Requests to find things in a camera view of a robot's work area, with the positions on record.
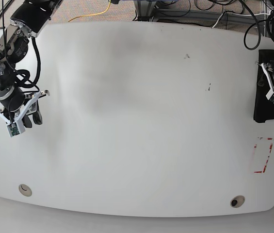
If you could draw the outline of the black t-shirt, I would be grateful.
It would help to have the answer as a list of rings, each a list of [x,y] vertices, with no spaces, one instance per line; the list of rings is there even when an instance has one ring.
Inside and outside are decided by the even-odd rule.
[[[274,50],[259,50],[253,119],[257,123],[274,119]]]

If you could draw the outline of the right table grommet hole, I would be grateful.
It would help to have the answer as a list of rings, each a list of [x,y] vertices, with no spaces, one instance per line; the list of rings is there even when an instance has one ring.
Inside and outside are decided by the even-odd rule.
[[[245,202],[244,196],[236,196],[231,200],[230,206],[232,208],[239,208],[244,204],[244,202]]]

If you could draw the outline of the table grommet hole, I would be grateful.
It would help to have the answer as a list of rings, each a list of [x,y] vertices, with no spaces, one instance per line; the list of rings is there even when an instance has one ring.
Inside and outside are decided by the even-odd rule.
[[[244,204],[244,202],[245,202],[244,196],[236,196],[231,200],[230,206],[232,208],[239,208]]]
[[[20,184],[18,189],[20,193],[26,197],[30,197],[32,195],[32,190],[25,184]]]

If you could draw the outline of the red tape rectangle marking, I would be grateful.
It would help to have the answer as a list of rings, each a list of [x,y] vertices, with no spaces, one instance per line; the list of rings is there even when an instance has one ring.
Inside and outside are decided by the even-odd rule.
[[[251,169],[253,173],[265,173],[270,159],[274,139],[269,137],[259,137],[254,146],[253,161]]]

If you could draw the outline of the left table grommet hole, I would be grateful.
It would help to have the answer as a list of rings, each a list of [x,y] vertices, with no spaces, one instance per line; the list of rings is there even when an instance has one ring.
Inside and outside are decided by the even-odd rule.
[[[32,195],[32,190],[25,184],[20,184],[18,189],[20,193],[26,197],[30,197]]]

